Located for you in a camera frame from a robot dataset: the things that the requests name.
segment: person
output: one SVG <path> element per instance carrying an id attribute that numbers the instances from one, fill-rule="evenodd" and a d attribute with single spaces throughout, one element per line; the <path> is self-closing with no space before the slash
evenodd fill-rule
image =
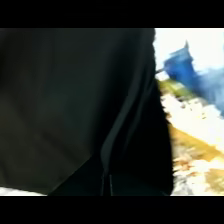
<path id="1" fill-rule="evenodd" d="M 0 32 L 0 186 L 52 196 L 171 194 L 154 29 Z"/>

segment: black coat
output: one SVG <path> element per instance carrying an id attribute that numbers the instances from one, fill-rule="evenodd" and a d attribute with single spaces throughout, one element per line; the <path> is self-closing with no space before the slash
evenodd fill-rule
<path id="1" fill-rule="evenodd" d="M 0 30 L 0 186 L 48 194 L 70 177 L 54 194 L 99 195 L 104 174 L 115 195 L 140 194 L 136 183 L 170 194 L 153 39 L 143 28 Z"/>

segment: blurry background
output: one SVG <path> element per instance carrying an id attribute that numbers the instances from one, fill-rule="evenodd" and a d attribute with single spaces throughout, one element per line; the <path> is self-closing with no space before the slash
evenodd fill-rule
<path id="1" fill-rule="evenodd" d="M 173 145 L 172 195 L 224 195 L 224 29 L 157 28 L 154 47 Z"/>

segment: black cloth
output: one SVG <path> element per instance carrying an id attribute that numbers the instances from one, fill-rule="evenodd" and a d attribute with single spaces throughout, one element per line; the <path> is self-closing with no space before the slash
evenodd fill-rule
<path id="1" fill-rule="evenodd" d="M 105 176 L 120 195 L 123 175 L 170 194 L 153 39 L 149 28 L 0 30 L 0 186 L 100 195 Z"/>

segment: black garment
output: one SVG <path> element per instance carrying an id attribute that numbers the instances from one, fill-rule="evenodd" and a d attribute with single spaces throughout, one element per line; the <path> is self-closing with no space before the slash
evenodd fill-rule
<path id="1" fill-rule="evenodd" d="M 154 29 L 6 31 L 0 31 L 1 186 L 48 194 L 70 176 L 57 195 L 65 184 L 70 195 L 100 195 L 104 173 L 113 195 L 136 179 L 170 194 Z M 122 186 L 121 175 L 128 179 Z"/>

